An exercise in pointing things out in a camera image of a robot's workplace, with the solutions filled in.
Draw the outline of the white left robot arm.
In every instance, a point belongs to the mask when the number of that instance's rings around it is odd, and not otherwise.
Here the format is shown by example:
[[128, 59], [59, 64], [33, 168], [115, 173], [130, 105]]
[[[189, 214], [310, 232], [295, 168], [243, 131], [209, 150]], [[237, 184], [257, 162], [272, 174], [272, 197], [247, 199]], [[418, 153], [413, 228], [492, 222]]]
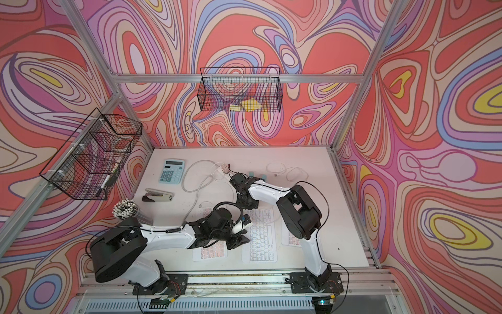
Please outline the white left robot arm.
[[181, 287], [166, 273], [159, 260], [148, 259], [145, 253], [163, 249], [208, 248], [224, 242], [232, 250], [249, 243], [247, 228], [252, 225], [249, 215], [240, 213], [234, 221], [226, 203], [217, 205], [206, 217], [171, 229], [158, 230], [142, 225], [130, 217], [106, 231], [90, 245], [95, 281], [107, 283], [125, 279], [137, 287], [136, 294], [183, 294]]

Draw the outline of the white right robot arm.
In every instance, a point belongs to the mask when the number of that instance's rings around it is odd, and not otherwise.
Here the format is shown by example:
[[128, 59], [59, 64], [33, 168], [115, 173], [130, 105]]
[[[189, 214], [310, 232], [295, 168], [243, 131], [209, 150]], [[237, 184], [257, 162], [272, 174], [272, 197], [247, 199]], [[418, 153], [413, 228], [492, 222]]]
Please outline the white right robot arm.
[[243, 209], [256, 209], [261, 201], [277, 206], [289, 233], [299, 239], [308, 287], [320, 291], [332, 275], [332, 267], [324, 261], [318, 240], [322, 213], [307, 191], [299, 184], [276, 187], [242, 173], [232, 175], [230, 184], [237, 193], [237, 204]]

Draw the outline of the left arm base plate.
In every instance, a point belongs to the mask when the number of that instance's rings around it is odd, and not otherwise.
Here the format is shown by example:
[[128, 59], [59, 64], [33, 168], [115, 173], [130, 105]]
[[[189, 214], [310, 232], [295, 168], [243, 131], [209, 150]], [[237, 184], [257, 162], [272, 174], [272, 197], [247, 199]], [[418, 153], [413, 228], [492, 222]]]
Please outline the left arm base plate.
[[188, 284], [187, 273], [169, 273], [167, 278], [161, 278], [154, 284], [143, 287], [140, 284], [129, 281], [133, 285], [133, 294], [146, 296], [146, 295], [160, 295], [160, 296], [181, 296], [184, 295]]

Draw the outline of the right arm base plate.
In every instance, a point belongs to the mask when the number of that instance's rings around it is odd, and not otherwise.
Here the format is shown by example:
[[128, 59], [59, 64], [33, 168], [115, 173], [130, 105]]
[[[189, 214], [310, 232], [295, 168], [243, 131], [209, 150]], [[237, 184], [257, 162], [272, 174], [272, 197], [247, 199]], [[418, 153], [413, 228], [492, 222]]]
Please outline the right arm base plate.
[[293, 294], [328, 293], [338, 296], [345, 290], [338, 272], [333, 272], [326, 278], [312, 276], [307, 272], [293, 272], [285, 281]]

